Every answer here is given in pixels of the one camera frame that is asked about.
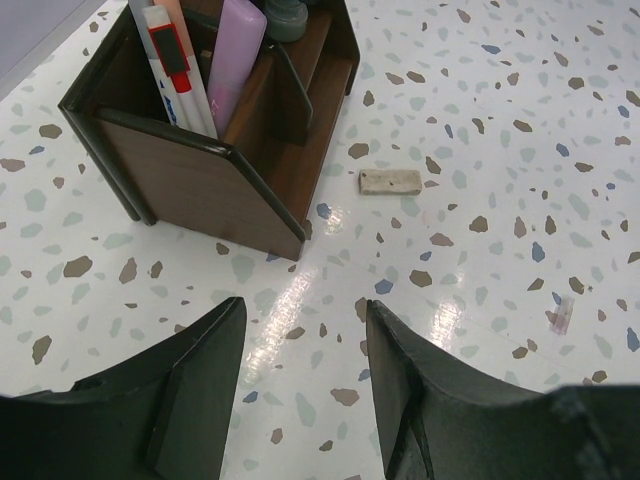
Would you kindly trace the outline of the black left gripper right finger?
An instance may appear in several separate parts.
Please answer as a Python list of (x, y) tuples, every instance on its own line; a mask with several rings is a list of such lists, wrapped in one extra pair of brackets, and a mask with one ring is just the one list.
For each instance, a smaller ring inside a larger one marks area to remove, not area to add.
[(366, 307), (377, 431), (388, 479), (636, 479), (639, 388), (548, 393), (485, 374)]

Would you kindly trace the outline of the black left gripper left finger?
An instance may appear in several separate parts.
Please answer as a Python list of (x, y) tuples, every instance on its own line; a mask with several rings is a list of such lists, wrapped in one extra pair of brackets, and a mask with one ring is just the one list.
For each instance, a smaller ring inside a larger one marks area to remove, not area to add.
[(2, 478), (219, 478), (246, 324), (230, 297), (67, 392), (2, 398)]

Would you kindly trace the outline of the clear pink pen cap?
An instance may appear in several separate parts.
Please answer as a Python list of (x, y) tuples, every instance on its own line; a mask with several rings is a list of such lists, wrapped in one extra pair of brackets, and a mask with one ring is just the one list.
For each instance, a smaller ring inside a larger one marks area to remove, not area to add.
[(553, 322), (551, 324), (551, 330), (558, 335), (565, 335), (567, 333), (572, 314), (574, 309), (575, 299), (570, 296), (563, 296), (557, 306)]

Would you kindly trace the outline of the brown wooden desk organizer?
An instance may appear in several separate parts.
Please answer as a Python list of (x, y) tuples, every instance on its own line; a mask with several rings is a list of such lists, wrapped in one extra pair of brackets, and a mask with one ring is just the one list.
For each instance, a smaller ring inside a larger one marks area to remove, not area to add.
[(129, 1), (59, 107), (131, 219), (296, 260), (359, 60), (342, 1)]

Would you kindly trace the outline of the beige eraser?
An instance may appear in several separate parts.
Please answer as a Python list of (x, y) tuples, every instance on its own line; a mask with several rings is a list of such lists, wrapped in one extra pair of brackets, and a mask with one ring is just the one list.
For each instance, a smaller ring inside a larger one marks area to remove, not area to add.
[(418, 170), (362, 169), (358, 175), (361, 195), (418, 195), (423, 183)]

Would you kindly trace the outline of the red white marker pen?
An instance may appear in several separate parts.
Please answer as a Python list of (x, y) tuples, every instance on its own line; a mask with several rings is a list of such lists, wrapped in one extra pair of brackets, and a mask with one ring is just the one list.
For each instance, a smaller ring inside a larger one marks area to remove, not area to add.
[(191, 125), (181, 103), (181, 95), (191, 91), (191, 84), (187, 76), (188, 64), (175, 25), (162, 5), (144, 7), (142, 14), (157, 56), (151, 61), (151, 66), (169, 122), (190, 130)]

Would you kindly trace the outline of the pink highlighter marker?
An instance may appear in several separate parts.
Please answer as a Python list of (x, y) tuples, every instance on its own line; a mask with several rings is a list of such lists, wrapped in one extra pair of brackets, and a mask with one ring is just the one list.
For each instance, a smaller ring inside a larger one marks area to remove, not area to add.
[(223, 2), (207, 85), (207, 98), (219, 137), (224, 135), (253, 68), (267, 20), (251, 1)]

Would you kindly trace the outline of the white pen peach cap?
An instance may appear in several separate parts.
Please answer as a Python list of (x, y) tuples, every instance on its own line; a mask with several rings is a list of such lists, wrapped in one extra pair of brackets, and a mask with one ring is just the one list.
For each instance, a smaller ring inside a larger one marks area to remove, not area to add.
[(207, 135), (217, 139), (218, 133), (214, 124), (213, 116), (208, 104), (204, 83), (196, 60), (194, 48), (189, 36), (186, 21), (179, 0), (154, 0), (155, 5), (162, 5), (167, 9), (172, 23), (175, 25), (178, 37), (183, 47), (185, 58), (189, 65), (187, 76), (189, 78), (192, 91), (195, 95), (196, 105), (206, 128)]

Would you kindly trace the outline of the blue grey stamp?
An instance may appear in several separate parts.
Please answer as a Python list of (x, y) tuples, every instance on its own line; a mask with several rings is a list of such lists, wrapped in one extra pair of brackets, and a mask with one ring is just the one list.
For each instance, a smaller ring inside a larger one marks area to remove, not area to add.
[(306, 31), (308, 8), (299, 0), (266, 0), (267, 35), (279, 43), (292, 43)]

